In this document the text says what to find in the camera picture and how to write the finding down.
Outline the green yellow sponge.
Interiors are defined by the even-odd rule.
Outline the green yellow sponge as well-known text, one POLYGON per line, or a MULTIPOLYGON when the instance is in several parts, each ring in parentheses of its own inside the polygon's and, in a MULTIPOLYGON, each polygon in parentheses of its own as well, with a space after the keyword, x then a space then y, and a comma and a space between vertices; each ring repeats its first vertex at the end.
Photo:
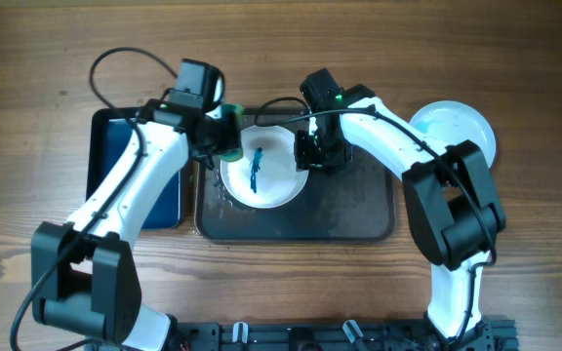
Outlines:
POLYGON ((221 152, 219 157, 232 163, 243 157, 241 143, 241 120, 244 108, 237 104, 221 106, 221 152))

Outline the white plate top blue stain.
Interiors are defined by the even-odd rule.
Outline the white plate top blue stain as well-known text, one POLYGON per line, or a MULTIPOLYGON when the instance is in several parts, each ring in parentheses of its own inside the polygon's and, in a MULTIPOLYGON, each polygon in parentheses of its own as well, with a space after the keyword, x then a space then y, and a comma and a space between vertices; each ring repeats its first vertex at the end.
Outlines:
POLYGON ((272 209, 287 204, 304 188, 309 171, 295 161, 295 134, 286 128, 251 126, 241 132, 243 156, 221 161, 221 181, 243 205, 272 209))

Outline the white plate blue stain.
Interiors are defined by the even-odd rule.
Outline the white plate blue stain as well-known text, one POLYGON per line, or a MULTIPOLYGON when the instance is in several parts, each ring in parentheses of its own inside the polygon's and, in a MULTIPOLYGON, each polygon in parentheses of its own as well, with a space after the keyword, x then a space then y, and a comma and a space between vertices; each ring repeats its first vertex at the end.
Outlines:
POLYGON ((221 161, 221 181, 243 205, 272 209, 287 204, 304 188, 309 171, 295 161, 295 134, 286 128, 251 126, 241 132, 243 156, 221 161))
POLYGON ((456 145, 471 140, 482 150, 491 168, 497 154, 497 141, 485 117, 473 107, 453 100, 441 100, 422 107, 410 125, 430 137, 456 145))

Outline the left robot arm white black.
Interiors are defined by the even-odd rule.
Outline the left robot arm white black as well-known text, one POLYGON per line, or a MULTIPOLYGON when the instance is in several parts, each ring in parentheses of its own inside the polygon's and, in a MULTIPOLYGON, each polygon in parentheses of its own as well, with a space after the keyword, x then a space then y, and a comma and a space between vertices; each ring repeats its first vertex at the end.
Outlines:
POLYGON ((87 202, 63 224, 43 222, 31 240, 36 322, 121 350, 182 350, 175 317, 141 302, 133 247, 168 184, 192 158, 240 157, 244 109, 211 113, 150 100, 131 119, 133 135, 87 202))

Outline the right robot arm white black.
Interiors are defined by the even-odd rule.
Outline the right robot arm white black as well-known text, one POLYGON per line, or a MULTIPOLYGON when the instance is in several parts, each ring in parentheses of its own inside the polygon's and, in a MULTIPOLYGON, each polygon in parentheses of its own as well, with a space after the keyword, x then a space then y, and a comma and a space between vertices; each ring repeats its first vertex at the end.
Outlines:
POLYGON ((412 238, 431 264, 431 342, 447 350, 473 342, 482 325, 481 274, 496 263, 506 227, 482 148, 457 122, 441 135, 418 129, 363 85, 303 82, 300 91, 317 125, 314 136, 300 138, 300 168, 335 164, 331 147, 339 143, 367 151, 401 180, 412 238))

